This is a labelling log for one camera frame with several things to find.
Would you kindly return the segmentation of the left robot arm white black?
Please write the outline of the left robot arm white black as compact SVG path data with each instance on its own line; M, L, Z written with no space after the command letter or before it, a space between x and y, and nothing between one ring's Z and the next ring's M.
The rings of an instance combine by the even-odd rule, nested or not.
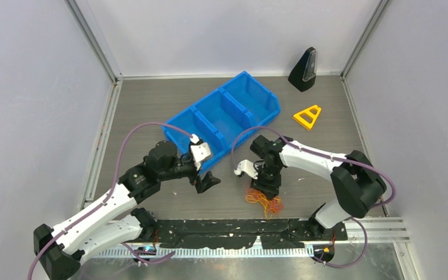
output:
M115 181L113 190L62 223L37 227L34 252L48 277L69 279L88 259L111 246L135 239L150 241L157 222L138 205L157 193L163 181L186 177L199 194L219 184L210 171L200 176L202 163L212 156L208 143L193 136L188 147L178 156L173 142L158 142L142 163Z

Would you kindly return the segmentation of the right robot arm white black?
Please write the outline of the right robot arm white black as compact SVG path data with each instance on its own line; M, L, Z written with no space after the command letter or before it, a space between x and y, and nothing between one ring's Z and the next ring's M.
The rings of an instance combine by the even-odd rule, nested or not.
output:
M250 145L256 162L242 161L251 187L268 200L278 196L281 171L294 167L318 175L332 183L335 198L318 207L308 220L307 231L316 239L325 239L340 222L364 218L386 192L387 186L363 152L328 153L303 145L292 138L274 141L260 135Z

